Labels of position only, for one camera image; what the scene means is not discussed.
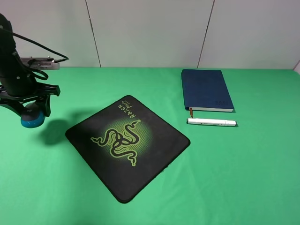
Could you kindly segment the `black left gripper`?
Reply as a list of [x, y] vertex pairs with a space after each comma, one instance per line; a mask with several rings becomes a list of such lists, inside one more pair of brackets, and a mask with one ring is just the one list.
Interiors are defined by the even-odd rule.
[[43, 99], [42, 110], [49, 117], [50, 96], [59, 96], [60, 88], [58, 85], [37, 82], [37, 79], [45, 81], [48, 77], [46, 72], [24, 65], [18, 55], [1, 55], [0, 97], [18, 102], [4, 102], [0, 105], [21, 117], [25, 107], [19, 102]]

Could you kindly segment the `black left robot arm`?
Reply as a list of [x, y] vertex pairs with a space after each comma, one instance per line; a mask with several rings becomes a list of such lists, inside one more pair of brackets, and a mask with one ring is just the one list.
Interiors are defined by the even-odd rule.
[[24, 121], [49, 117], [50, 97], [59, 96], [57, 85], [46, 84], [47, 70], [59, 69], [68, 58], [21, 58], [14, 38], [20, 38], [49, 52], [53, 50], [29, 38], [16, 34], [11, 22], [0, 16], [0, 104], [19, 115]]

